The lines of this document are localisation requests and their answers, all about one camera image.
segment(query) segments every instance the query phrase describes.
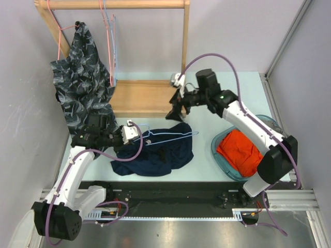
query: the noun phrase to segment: wooden rail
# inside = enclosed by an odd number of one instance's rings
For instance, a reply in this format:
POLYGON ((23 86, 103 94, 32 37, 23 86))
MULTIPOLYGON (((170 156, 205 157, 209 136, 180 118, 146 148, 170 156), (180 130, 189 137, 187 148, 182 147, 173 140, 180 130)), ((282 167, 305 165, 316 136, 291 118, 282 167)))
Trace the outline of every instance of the wooden rail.
POLYGON ((169 79, 118 80, 109 103, 117 118, 164 118, 172 108, 169 100, 175 91, 169 79))
MULTIPOLYGON (((99 0, 94 1, 49 1, 50 9, 99 9, 99 0)), ((47 9, 47 1, 41 0, 40 7, 47 9)), ((185 0, 106 0, 107 9, 184 9, 185 0)))

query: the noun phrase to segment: light blue table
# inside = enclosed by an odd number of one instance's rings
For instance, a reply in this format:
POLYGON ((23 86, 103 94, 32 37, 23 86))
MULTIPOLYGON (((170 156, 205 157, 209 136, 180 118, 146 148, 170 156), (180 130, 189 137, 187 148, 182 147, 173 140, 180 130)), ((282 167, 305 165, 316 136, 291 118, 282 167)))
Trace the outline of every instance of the light blue table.
MULTIPOLYGON (((125 76, 122 78, 130 79, 164 79, 169 77, 170 73, 163 74, 146 74, 135 73, 134 75, 125 76)), ((237 93, 235 80, 232 72, 218 72, 218 82, 222 89, 230 89, 237 93)), ((260 76, 257 72, 240 72, 240 86, 242 89, 242 100, 245 105, 254 114, 263 114, 271 116, 270 109, 267 104, 266 96, 262 87, 260 76)), ((194 73, 187 74, 186 82, 192 82, 197 85, 194 73)), ((118 118, 118 124, 126 124, 127 118, 118 118)), ((155 128, 170 128, 177 124, 176 121, 165 120, 163 118, 132 118, 135 123, 147 123, 151 129, 155 128)), ((114 173, 110 160, 104 156, 98 159, 87 169, 83 180, 106 180, 106 181, 232 181, 219 168, 215 162, 212 152, 211 143, 213 138, 232 126, 229 122, 221 119, 215 114, 212 114, 206 106, 193 107, 191 113, 186 117, 186 122, 190 124, 193 131, 199 131, 199 134, 193 137, 193 154, 194 158, 190 163, 181 169, 172 170, 169 175, 162 177, 142 177, 138 175, 119 176, 114 173)), ((65 158, 68 157, 70 146, 67 148, 65 158)), ((106 151, 108 154, 115 155, 112 148, 106 151)), ((288 181, 289 176, 286 175, 283 180, 288 181)))

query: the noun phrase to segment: laundry basket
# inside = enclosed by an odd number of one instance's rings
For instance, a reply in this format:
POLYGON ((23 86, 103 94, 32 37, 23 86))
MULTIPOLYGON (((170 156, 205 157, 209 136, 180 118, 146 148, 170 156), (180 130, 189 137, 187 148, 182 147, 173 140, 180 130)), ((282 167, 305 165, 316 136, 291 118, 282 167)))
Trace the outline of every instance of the laundry basket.
MULTIPOLYGON (((278 125, 275 120, 273 120, 272 118, 266 115, 257 115, 257 117, 260 120, 270 120, 274 122, 275 125, 278 125)), ((221 154, 217 152, 217 147, 219 146, 221 141, 234 129, 235 127, 233 126, 225 130, 224 132, 221 132, 220 134, 216 135, 216 137, 212 141, 212 153, 217 164, 222 169, 222 171, 224 171, 224 173, 227 174, 228 177, 230 177, 231 179, 237 182, 246 182, 249 179, 249 177, 243 177, 238 171, 236 171, 231 166, 231 164, 229 164, 229 162, 225 159, 225 157, 223 157, 221 154)))

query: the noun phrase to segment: blue hanger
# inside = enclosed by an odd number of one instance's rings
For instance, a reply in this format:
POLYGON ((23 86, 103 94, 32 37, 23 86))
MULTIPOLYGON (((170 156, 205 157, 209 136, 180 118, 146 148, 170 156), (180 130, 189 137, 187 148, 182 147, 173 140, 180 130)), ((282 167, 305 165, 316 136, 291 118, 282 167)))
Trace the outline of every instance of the blue hanger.
POLYGON ((109 28, 110 28, 110 34, 111 34, 111 37, 112 37, 112 42, 113 42, 113 52, 114 52, 114 56, 115 56, 115 71, 114 71, 114 86, 116 86, 116 82, 117 82, 117 72, 118 72, 118 56, 117 56, 117 38, 118 38, 118 35, 116 36, 116 46, 114 45, 115 42, 114 42, 114 35, 113 35, 113 24, 116 24, 116 16, 114 16, 114 21, 110 21, 109 20, 109 16, 107 14, 107 8, 106 8, 106 0, 103 0, 103 6, 104 6, 104 12, 106 13, 106 18, 107 18, 107 22, 108 22, 108 25, 109 25, 109 28))
POLYGON ((147 126, 148 127, 148 135, 146 136, 143 136, 143 138, 147 138, 149 137, 150 135, 182 135, 183 137, 179 137, 179 138, 172 138, 172 139, 169 139, 167 141, 159 141, 159 142, 156 142, 156 143, 151 143, 151 144, 146 144, 146 146, 151 146, 151 145, 156 145, 156 144, 161 144, 161 143, 165 143, 165 142, 169 142, 169 141, 175 141, 175 140, 180 140, 182 138, 187 138, 187 137, 192 137, 194 135, 197 135, 199 132, 198 131, 195 131, 195 132, 188 132, 188 133, 153 133, 151 130, 150 130, 150 126, 148 124, 139 124, 139 126, 147 126))

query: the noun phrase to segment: clothes hanger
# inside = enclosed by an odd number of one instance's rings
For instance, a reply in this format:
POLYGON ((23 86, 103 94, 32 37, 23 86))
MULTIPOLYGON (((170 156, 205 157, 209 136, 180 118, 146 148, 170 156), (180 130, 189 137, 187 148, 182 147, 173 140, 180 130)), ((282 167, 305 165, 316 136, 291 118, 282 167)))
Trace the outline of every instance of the clothes hanger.
POLYGON ((112 38, 112 49, 113 49, 113 68, 111 69, 112 71, 112 76, 113 77, 113 86, 116 86, 117 82, 117 66, 118 66, 118 61, 117 61, 117 26, 116 26, 116 16, 114 14, 111 15, 111 18, 109 20, 109 16, 107 14, 107 8, 106 8, 106 0, 103 0, 103 6, 104 6, 104 12, 106 14, 106 19, 108 22, 111 38, 112 38))
POLYGON ((197 135, 199 132, 198 131, 194 131, 194 132, 188 132, 188 133, 153 133, 151 131, 151 128, 148 124, 139 124, 139 126, 147 126, 148 127, 148 135, 146 136, 143 136, 143 138, 148 138, 150 137, 151 135, 182 135, 182 137, 178 137, 178 138, 172 138, 172 139, 168 139, 166 141, 159 141, 159 142, 155 142, 155 143, 150 143, 150 144, 146 144, 146 146, 152 146, 152 145, 156 145, 156 144, 161 144, 161 143, 166 143, 166 142, 169 142, 169 141, 175 141, 175 140, 180 140, 182 138, 187 138, 187 137, 192 137, 192 136, 195 136, 197 135))

